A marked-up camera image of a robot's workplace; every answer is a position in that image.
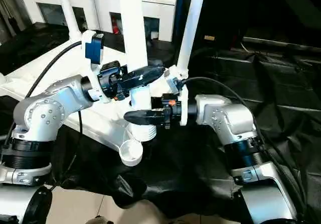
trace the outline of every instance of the white pole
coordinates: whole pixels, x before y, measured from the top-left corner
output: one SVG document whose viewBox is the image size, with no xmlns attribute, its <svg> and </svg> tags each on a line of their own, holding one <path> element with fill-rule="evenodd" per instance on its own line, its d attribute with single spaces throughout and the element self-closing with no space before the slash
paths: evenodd
<svg viewBox="0 0 321 224">
<path fill-rule="evenodd" d="M 76 17 L 69 0 L 60 0 L 62 10 L 64 12 L 67 26 L 69 29 L 70 40 L 79 41 L 81 39 L 81 33 L 77 25 Z"/>
<path fill-rule="evenodd" d="M 203 0 L 191 0 L 189 14 L 185 25 L 181 50 L 177 62 L 177 68 L 182 77 L 188 78 L 188 65 L 194 43 L 197 24 L 199 22 Z"/>
<path fill-rule="evenodd" d="M 148 65 L 141 0 L 120 0 L 120 10 L 127 68 L 132 72 Z M 130 97 L 135 110 L 151 109 L 149 86 L 131 90 Z M 156 136 L 156 127 L 132 125 L 131 132 L 136 140 L 148 141 Z"/>
</svg>

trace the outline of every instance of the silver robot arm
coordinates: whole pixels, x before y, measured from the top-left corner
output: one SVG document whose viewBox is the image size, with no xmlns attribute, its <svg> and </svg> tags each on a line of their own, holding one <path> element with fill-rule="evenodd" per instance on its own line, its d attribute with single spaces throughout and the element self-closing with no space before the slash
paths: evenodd
<svg viewBox="0 0 321 224">
<path fill-rule="evenodd" d="M 250 110 L 219 95 L 197 95 L 195 99 L 196 122 L 211 126 L 218 135 L 231 175 L 236 184 L 242 185 L 239 194 L 253 223 L 296 219 L 295 207 L 279 173 L 264 154 Z"/>
<path fill-rule="evenodd" d="M 133 124 L 162 125 L 168 129 L 171 122 L 180 121 L 182 125 L 183 112 L 187 111 L 197 124 L 211 126 L 220 139 L 230 173 L 240 186 L 236 196 L 247 207 L 246 223 L 296 220 L 296 209 L 258 138 L 251 111 L 220 95 L 197 95 L 196 103 L 181 96 L 182 92 L 180 96 L 163 94 L 162 105 L 154 107 L 157 110 L 131 111 L 124 118 Z"/>
<path fill-rule="evenodd" d="M 131 89 L 155 81 L 164 70 L 147 66 L 127 73 L 114 61 L 101 68 L 97 79 L 106 97 L 123 100 Z M 46 222 L 52 194 L 42 185 L 51 171 L 50 155 L 58 130 L 70 114 L 97 100 L 89 78 L 76 75 L 17 104 L 17 126 L 9 144 L 0 149 L 0 223 Z"/>
<path fill-rule="evenodd" d="M 1 151 L 0 223 L 46 222 L 52 193 L 42 185 L 58 129 L 68 115 L 93 104 L 81 81 L 80 75 L 58 81 L 16 106 L 17 126 Z"/>
</svg>

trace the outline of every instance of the black fabric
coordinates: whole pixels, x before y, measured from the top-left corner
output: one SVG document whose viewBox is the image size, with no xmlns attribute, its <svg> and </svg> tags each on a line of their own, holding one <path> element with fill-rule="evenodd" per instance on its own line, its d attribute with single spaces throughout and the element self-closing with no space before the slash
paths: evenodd
<svg viewBox="0 0 321 224">
<path fill-rule="evenodd" d="M 202 70 L 198 60 L 198 64 L 190 65 L 190 74 L 214 77 L 247 100 L 263 131 L 299 171 L 307 192 L 308 218 L 318 223 L 321 221 L 321 105 L 315 83 L 319 72 L 314 65 L 298 69 L 290 62 L 275 62 L 276 59 L 262 56 L 251 56 L 246 61 L 242 57 L 204 58 Z M 191 95 L 215 93 L 231 97 L 208 83 L 194 83 L 189 89 Z M 7 120 L 13 108 L 9 101 L 7 97 L 0 101 Z M 121 207 L 148 199 L 168 217 L 196 212 L 238 219 L 230 211 L 234 205 L 233 192 L 238 188 L 209 127 L 190 125 L 168 131 L 158 128 L 156 139 L 144 144 L 142 162 L 132 168 L 121 163 L 118 153 L 92 139 L 84 136 L 79 148 L 77 140 L 78 133 L 63 126 L 52 155 L 54 177 L 59 180 L 78 149 L 69 178 L 62 184 L 64 188 L 111 195 Z"/>
</svg>

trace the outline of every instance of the cabinet door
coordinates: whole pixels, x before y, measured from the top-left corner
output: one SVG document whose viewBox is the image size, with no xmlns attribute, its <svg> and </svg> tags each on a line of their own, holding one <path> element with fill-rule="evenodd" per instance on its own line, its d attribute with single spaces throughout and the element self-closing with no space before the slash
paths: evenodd
<svg viewBox="0 0 321 224">
<path fill-rule="evenodd" d="M 112 31 L 110 13 L 120 13 L 119 0 L 95 0 L 100 29 Z M 142 2 L 144 17 L 159 19 L 159 37 L 161 41 L 172 41 L 175 6 L 158 3 Z"/>
<path fill-rule="evenodd" d="M 90 30 L 99 30 L 99 21 L 94 0 L 69 0 L 74 12 L 76 13 L 77 22 L 83 14 L 84 24 Z M 60 24 L 61 22 L 61 3 L 60 0 L 24 0 L 28 14 L 33 23 L 52 23 Z"/>
</svg>

